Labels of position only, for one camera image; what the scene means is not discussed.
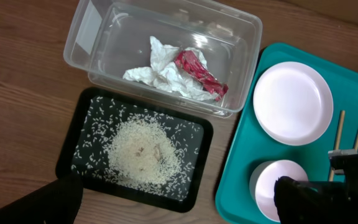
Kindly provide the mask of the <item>large white plate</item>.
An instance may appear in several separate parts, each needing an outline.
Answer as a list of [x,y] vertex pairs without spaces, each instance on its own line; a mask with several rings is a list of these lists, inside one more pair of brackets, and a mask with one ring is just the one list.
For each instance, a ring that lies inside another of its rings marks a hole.
[[257,80],[252,102],[262,129],[289,146],[315,142],[327,131],[334,112],[325,79],[300,62],[282,62],[266,69]]

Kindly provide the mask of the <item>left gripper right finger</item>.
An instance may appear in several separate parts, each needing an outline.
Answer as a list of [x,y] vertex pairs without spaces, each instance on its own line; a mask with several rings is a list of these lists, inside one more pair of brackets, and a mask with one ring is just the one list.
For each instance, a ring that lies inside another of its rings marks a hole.
[[275,181],[274,203],[280,223],[358,224],[358,188],[339,182]]

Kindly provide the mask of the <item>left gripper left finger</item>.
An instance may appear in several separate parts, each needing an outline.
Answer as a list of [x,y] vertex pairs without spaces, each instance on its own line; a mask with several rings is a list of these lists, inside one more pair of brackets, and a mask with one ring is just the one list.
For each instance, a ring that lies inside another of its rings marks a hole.
[[71,173],[0,208],[0,223],[73,223],[82,198],[82,180]]

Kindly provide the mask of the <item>pile of white rice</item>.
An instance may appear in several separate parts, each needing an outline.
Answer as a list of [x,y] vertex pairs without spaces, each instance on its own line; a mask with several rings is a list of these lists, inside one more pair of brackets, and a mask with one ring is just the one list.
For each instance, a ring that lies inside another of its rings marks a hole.
[[83,177],[183,201],[203,127],[165,113],[95,96],[71,170]]

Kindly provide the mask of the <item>small white rice bowl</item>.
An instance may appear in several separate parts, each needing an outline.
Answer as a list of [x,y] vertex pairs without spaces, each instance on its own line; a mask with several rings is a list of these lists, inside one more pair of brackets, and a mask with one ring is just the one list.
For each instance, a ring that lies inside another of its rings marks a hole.
[[267,161],[259,164],[250,176],[249,190],[261,213],[273,222],[279,222],[274,202],[275,182],[282,176],[297,181],[308,181],[305,170],[289,160]]

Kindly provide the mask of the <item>red snack wrapper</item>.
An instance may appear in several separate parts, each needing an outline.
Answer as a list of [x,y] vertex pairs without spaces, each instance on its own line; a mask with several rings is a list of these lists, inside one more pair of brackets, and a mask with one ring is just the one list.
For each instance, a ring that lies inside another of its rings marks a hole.
[[219,101],[228,91],[228,86],[219,82],[198,60],[195,53],[191,50],[181,51],[174,60],[176,66],[181,68],[195,80],[200,82],[203,88],[210,94],[217,94],[215,98]]

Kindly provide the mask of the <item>white napkin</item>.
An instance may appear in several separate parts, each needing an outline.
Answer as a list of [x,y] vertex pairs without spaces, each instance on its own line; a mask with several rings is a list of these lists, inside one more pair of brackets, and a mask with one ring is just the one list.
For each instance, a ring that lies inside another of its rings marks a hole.
[[218,97],[217,93],[206,91],[199,81],[176,66],[174,59],[181,48],[164,45],[154,36],[150,37],[150,48],[150,66],[126,70],[123,79],[142,82],[158,90],[192,100],[214,100]]

